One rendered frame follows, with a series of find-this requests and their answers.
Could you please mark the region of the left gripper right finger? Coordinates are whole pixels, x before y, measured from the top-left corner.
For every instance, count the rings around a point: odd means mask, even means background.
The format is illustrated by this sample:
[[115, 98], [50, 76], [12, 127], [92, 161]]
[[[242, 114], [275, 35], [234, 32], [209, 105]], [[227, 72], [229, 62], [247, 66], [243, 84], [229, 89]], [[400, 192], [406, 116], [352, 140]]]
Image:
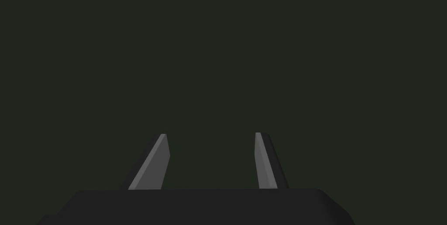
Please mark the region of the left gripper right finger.
[[288, 189], [284, 170], [268, 133], [255, 133], [254, 158], [260, 189]]

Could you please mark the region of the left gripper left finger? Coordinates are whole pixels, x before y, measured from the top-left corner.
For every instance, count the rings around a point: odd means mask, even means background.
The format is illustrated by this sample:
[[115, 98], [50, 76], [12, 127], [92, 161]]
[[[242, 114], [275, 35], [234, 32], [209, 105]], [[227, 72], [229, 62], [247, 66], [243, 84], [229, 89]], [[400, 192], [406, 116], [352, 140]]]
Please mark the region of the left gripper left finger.
[[170, 160], [167, 134], [155, 134], [126, 175], [120, 190], [160, 190]]

